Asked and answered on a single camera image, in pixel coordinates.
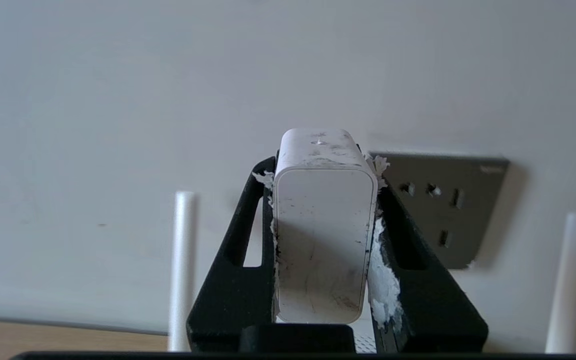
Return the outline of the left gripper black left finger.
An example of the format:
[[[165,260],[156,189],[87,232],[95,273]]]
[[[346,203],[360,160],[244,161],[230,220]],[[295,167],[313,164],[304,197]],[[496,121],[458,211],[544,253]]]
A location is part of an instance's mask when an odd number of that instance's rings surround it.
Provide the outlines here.
[[[270,190],[257,176],[275,170],[274,156],[250,171],[221,246],[186,321],[194,353],[235,353],[243,330],[275,321],[275,245]],[[262,260],[244,266],[258,205],[262,206]]]

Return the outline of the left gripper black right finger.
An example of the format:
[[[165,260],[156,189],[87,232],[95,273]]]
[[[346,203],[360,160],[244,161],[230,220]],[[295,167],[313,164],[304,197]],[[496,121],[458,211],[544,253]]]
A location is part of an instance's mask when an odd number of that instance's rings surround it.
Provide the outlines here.
[[[377,353],[481,353],[489,326],[384,176],[389,162],[366,155],[378,193],[367,270]]]

